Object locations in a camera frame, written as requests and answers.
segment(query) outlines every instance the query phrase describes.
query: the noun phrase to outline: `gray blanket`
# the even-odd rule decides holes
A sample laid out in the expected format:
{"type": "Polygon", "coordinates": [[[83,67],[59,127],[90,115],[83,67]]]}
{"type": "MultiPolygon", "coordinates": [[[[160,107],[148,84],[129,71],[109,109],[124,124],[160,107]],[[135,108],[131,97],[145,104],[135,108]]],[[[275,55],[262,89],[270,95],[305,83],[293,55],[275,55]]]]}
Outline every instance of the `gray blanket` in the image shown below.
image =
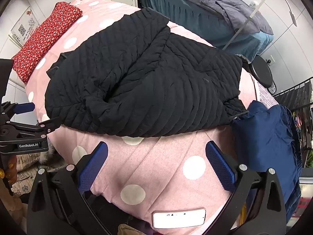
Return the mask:
{"type": "MultiPolygon", "coordinates": [[[[224,20],[236,32],[253,12],[253,8],[242,0],[188,0],[206,9],[224,20]]],[[[272,28],[266,19],[257,12],[251,21],[242,30],[242,33],[265,32],[273,35],[272,28]]]]}

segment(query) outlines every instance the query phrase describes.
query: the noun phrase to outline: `qr code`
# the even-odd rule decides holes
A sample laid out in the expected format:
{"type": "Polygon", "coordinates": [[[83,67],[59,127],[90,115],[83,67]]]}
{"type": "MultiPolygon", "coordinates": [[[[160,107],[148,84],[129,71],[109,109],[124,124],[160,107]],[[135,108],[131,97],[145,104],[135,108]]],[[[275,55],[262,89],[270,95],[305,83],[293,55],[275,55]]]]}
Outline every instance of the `qr code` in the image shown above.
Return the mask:
{"type": "Polygon", "coordinates": [[[24,36],[24,34],[26,33],[26,29],[24,28],[23,25],[21,25],[21,26],[19,27],[18,31],[20,32],[20,34],[21,34],[22,36],[24,36]]]}

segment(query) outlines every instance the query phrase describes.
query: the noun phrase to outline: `metal screw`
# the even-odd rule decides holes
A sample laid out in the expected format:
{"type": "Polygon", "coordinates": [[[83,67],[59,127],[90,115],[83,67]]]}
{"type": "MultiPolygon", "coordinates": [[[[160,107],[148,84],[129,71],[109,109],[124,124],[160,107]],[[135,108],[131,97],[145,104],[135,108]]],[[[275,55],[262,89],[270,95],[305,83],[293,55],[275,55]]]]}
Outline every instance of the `metal screw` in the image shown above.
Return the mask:
{"type": "Polygon", "coordinates": [[[75,169],[75,166],[73,164],[69,164],[68,166],[66,166],[66,169],[68,171],[72,171],[73,169],[75,169]]]}
{"type": "Polygon", "coordinates": [[[38,174],[42,175],[42,174],[44,174],[44,172],[45,172],[45,169],[41,168],[41,169],[39,169],[38,174]]]}
{"type": "Polygon", "coordinates": [[[275,172],[276,172],[276,171],[275,171],[273,168],[269,168],[269,173],[271,173],[272,175],[274,175],[275,172]]]}
{"type": "Polygon", "coordinates": [[[240,165],[239,165],[239,169],[245,171],[245,170],[248,169],[248,167],[247,167],[245,164],[240,164],[240,165]]]}

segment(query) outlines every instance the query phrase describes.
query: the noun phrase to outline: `white floor lamp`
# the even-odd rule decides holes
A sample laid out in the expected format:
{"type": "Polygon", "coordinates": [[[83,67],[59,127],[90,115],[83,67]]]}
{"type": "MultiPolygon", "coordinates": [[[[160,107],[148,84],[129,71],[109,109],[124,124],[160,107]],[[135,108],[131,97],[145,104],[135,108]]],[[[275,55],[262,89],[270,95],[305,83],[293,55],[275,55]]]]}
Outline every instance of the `white floor lamp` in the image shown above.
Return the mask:
{"type": "MultiPolygon", "coordinates": [[[[288,4],[289,10],[290,10],[290,16],[292,19],[292,22],[295,26],[297,26],[297,21],[295,19],[295,15],[292,13],[292,10],[290,8],[290,5],[287,0],[285,0],[286,3],[288,4]]],[[[256,14],[256,12],[259,10],[259,8],[262,6],[262,4],[265,2],[265,0],[262,0],[258,6],[256,6],[255,10],[252,12],[252,14],[248,17],[248,19],[245,21],[245,23],[242,25],[241,28],[235,33],[235,35],[229,40],[229,42],[224,46],[223,50],[225,50],[230,43],[233,42],[233,40],[237,37],[237,35],[241,32],[241,30],[248,24],[248,22],[253,18],[253,16],[256,14]]]]}

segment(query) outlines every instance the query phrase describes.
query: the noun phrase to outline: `logo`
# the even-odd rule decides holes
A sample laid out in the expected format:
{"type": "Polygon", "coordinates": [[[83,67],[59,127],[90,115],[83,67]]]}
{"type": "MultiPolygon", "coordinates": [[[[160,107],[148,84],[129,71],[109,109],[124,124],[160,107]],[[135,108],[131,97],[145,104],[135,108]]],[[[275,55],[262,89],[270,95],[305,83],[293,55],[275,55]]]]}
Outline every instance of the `logo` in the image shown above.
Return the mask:
{"type": "Polygon", "coordinates": [[[38,143],[35,144],[25,144],[25,145],[19,145],[19,147],[37,147],[38,143]]]}

